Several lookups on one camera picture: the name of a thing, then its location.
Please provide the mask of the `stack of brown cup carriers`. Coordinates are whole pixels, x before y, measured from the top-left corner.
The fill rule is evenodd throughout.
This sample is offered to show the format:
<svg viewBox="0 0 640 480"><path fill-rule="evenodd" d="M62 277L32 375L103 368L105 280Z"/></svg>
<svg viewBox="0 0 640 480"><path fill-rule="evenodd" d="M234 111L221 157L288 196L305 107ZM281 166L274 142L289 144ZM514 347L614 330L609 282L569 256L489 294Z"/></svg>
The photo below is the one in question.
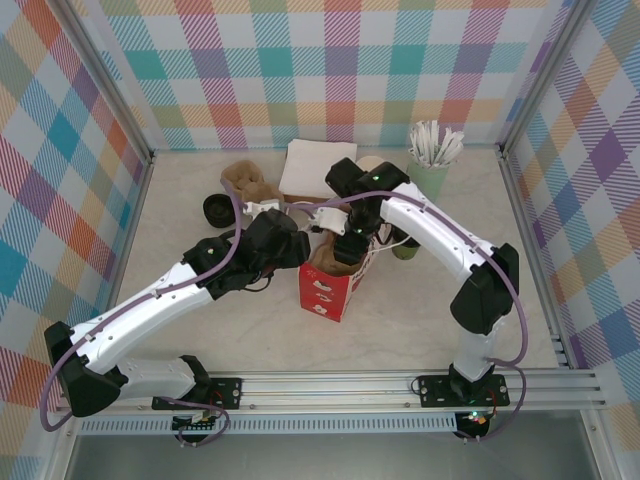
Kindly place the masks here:
<svg viewBox="0 0 640 480"><path fill-rule="evenodd" d="M267 182L261 169L250 160L241 160L226 167L221 179L231 184L235 195L244 203L261 203L265 201L284 201L278 188Z"/></svg>

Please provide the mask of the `aluminium frame post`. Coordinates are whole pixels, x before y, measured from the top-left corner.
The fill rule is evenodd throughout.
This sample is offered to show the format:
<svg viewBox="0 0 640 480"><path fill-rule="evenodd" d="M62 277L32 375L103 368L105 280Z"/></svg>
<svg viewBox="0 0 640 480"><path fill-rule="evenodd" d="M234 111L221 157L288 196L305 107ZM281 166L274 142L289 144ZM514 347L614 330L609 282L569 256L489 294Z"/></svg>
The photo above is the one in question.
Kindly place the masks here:
<svg viewBox="0 0 640 480"><path fill-rule="evenodd" d="M87 33L80 16L76 13L71 0L48 0L48 2L65 32L69 35L90 76L105 96L114 117L120 123L134 150L147 164L152 164L153 150L144 138L142 130L121 95L99 50Z"/></svg>
<svg viewBox="0 0 640 480"><path fill-rule="evenodd" d="M496 137L498 151L511 150L523 135L597 3L549 0L507 96L504 124Z"/></svg>

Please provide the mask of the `mint green holder cup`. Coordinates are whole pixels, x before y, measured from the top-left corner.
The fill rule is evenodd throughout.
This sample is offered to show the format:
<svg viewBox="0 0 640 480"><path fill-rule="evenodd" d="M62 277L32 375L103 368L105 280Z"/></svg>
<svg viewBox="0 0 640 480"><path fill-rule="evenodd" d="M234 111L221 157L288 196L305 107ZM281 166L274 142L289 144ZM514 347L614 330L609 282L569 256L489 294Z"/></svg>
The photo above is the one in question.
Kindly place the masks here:
<svg viewBox="0 0 640 480"><path fill-rule="evenodd" d="M447 173L447 167L427 168L415 161L410 161L407 167L407 174L410 180L433 203L438 199Z"/></svg>

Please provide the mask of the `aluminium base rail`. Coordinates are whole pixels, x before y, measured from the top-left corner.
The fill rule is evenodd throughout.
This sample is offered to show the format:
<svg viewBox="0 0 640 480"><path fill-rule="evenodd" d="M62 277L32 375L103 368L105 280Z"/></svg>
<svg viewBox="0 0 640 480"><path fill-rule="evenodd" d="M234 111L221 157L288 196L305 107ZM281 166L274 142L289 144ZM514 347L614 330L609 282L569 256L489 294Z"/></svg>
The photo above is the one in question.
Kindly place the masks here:
<svg viewBox="0 0 640 480"><path fill-rule="evenodd" d="M439 395L434 411L508 412L524 398L531 411L600 409L607 405L604 390L590 370L526 369L523 375L498 369L503 384L479 399L447 403ZM215 373L231 377L230 387L217 386L207 404L229 407L234 413L371 413L421 409L431 389L419 378L426 371L258 372Z"/></svg>

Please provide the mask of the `stack of white napkins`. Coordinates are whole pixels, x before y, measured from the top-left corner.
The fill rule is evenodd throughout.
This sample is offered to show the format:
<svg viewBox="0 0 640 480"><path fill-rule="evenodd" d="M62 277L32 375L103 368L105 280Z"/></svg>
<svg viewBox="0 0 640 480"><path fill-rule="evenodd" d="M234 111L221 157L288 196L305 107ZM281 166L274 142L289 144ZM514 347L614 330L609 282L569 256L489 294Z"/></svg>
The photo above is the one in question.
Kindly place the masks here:
<svg viewBox="0 0 640 480"><path fill-rule="evenodd" d="M329 199L334 196L325 182L329 170L344 158L356 157L355 143L294 139L287 146L279 190L293 197Z"/></svg>

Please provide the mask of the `white red printed paper bag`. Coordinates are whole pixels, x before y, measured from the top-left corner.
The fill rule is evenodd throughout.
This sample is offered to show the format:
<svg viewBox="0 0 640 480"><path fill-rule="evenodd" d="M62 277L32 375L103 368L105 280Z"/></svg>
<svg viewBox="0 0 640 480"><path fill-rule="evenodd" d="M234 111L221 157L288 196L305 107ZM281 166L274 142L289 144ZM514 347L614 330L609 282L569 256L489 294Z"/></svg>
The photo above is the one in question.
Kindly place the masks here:
<svg viewBox="0 0 640 480"><path fill-rule="evenodd" d="M324 231L322 234L312 234L311 237L314 238L316 245L309 259L298 269L300 306L304 310L334 322L340 322L353 293L375 259L394 246L393 227L383 223L379 230L379 237L373 237L363 259L353 265L353 273L341 277L320 272L309 263L315 250L322 244L330 244L334 247L337 235L331 231Z"/></svg>

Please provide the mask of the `stack of black cup lids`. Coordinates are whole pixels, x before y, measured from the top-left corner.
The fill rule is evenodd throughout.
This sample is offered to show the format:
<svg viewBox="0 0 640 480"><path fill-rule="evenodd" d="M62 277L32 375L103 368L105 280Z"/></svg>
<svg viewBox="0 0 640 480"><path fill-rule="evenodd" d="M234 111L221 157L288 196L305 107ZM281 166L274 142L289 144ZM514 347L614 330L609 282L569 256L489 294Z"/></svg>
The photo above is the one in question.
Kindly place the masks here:
<svg viewBox="0 0 640 480"><path fill-rule="evenodd" d="M203 213L207 222L214 228L223 229L235 223L233 204L227 194L209 195L203 201Z"/></svg>

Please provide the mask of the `aluminium side rail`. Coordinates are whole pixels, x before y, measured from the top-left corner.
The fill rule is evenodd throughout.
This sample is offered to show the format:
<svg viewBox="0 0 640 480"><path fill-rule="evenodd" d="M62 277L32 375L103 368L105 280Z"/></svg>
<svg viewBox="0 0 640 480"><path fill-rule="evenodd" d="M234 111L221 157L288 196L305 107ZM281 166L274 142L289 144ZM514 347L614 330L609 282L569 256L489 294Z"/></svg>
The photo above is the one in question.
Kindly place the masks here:
<svg viewBox="0 0 640 480"><path fill-rule="evenodd" d="M149 157L146 159L146 164L142 170L139 194L135 203L135 207L130 215L128 227L126 229L126 236L124 237L124 241L122 243L121 254L117 259L117 263L115 264L113 281L111 282L109 296L105 305L105 311L109 311L117 305L118 296L122 288L122 283L126 273L126 268L134 243L136 231L140 222L144 203L146 201L149 186L152 180L156 158L156 151L150 151Z"/></svg>
<svg viewBox="0 0 640 480"><path fill-rule="evenodd" d="M555 301L552 298L550 286L544 275L541 256L537 249L536 237L533 228L529 224L525 203L517 184L515 173L509 163L508 155L503 153L499 147L496 148L496 156L523 242L532 279L540 300L542 313L548 326L551 344L556 354L558 365L561 369L572 369L573 365L570 351L566 348L562 338L562 325L559 320Z"/></svg>

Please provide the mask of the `single green paper cup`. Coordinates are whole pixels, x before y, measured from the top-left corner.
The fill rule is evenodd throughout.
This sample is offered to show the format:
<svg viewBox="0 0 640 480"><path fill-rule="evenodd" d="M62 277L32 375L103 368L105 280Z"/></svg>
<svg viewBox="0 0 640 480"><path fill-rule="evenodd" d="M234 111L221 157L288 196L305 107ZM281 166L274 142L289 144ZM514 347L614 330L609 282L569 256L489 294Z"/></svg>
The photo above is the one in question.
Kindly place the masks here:
<svg viewBox="0 0 640 480"><path fill-rule="evenodd" d="M420 244L413 238L400 234L394 236L394 246L391 251L397 259L411 260L419 249Z"/></svg>

